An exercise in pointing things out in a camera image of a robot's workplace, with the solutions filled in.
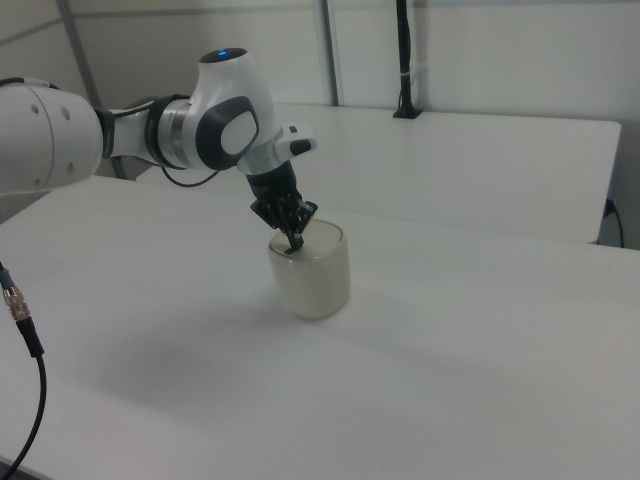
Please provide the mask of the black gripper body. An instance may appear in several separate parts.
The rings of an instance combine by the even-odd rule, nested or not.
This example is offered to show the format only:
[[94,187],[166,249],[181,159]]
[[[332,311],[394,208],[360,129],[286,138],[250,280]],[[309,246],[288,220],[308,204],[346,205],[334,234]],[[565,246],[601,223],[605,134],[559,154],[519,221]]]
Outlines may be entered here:
[[247,175],[249,187],[259,203],[272,204],[287,198],[301,199],[297,179],[291,164],[281,164],[262,174]]

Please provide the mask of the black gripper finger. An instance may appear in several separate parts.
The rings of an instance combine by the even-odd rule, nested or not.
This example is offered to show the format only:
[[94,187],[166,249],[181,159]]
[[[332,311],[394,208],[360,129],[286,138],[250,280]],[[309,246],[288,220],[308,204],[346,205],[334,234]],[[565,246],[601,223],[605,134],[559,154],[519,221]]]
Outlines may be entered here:
[[318,205],[311,201],[300,201],[298,208],[298,234],[302,235],[305,228],[318,210]]
[[300,250],[304,244],[303,218],[299,215],[300,204],[292,196],[273,201],[255,200],[251,210],[270,228],[279,230],[288,240],[287,253]]

